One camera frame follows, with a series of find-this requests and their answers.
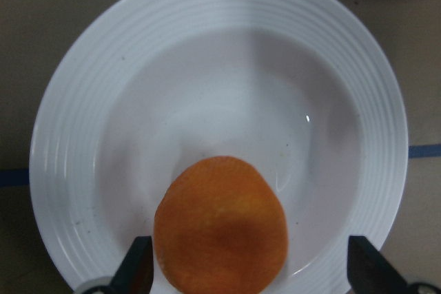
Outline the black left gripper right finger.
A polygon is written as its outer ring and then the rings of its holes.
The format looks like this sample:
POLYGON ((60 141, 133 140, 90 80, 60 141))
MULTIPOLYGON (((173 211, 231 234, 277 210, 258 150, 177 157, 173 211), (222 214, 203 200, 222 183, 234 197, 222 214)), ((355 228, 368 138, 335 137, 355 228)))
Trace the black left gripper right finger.
POLYGON ((354 293, 439 293, 426 282, 408 282, 361 235, 351 235, 347 248, 347 279, 354 293))

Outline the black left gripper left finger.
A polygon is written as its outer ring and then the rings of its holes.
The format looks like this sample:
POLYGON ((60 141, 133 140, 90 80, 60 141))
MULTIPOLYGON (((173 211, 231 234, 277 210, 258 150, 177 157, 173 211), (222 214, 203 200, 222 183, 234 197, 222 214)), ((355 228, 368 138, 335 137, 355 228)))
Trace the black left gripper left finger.
POLYGON ((150 293, 154 280, 151 236, 134 239, 112 277, 100 277, 80 285, 75 293, 150 293))

